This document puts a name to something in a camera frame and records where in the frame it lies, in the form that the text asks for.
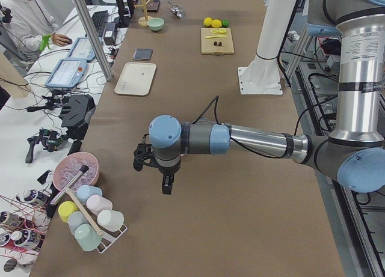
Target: wooden mug tree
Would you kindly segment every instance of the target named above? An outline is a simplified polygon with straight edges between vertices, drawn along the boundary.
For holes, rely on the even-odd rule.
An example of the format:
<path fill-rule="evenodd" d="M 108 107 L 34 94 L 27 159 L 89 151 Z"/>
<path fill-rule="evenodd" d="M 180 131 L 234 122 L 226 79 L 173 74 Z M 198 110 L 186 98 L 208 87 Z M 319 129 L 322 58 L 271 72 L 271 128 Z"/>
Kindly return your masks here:
<path fill-rule="evenodd" d="M 140 5 L 135 5 L 135 8 L 143 8 L 144 16 L 139 18 L 138 24 L 140 26 L 148 26 L 147 22 L 152 19 L 153 17 L 150 17 L 147 13 L 147 4 L 152 0 L 140 0 Z"/>

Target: white tray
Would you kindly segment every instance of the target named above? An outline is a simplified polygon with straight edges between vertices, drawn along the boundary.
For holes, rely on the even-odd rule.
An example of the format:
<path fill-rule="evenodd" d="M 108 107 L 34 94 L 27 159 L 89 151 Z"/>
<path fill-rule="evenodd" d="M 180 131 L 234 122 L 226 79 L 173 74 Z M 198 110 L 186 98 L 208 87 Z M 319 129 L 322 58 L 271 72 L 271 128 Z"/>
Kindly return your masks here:
<path fill-rule="evenodd" d="M 156 65 L 146 62 L 128 62 L 115 86 L 119 95 L 145 96 L 149 93 Z"/>

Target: hand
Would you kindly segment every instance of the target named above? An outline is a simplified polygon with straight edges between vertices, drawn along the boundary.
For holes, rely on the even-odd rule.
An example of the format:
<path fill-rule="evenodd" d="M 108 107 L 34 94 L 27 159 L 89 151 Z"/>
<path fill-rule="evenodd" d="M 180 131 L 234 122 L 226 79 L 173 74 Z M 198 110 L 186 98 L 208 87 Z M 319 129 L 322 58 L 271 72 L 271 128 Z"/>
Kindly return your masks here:
<path fill-rule="evenodd" d="M 51 40 L 54 44 L 57 44 L 59 47 L 66 46 L 71 43 L 71 39 L 66 35 L 53 33 L 51 35 Z"/>

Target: white hoodie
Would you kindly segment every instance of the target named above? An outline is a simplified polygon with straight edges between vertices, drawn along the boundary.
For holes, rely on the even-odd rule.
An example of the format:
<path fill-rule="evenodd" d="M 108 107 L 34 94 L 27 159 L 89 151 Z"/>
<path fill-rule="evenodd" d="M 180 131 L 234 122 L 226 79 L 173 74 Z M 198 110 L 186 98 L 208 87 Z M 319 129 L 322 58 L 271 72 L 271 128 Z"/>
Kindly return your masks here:
<path fill-rule="evenodd" d="M 52 34 L 58 27 L 54 17 L 44 8 L 41 0 L 0 0 L 11 10 L 11 23 L 4 27 L 20 53 L 36 59 L 44 35 Z"/>

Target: small green bowl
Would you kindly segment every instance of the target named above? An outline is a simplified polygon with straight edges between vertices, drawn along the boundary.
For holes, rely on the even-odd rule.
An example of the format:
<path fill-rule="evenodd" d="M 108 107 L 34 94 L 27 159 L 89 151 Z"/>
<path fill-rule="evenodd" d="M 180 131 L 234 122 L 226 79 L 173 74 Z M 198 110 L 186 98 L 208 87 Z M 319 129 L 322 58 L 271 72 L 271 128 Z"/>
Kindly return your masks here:
<path fill-rule="evenodd" d="M 147 22 L 149 28 L 151 31 L 157 32 L 160 31 L 164 26 L 164 19 L 161 19 L 160 17 L 154 17 L 153 19 L 149 19 Z"/>

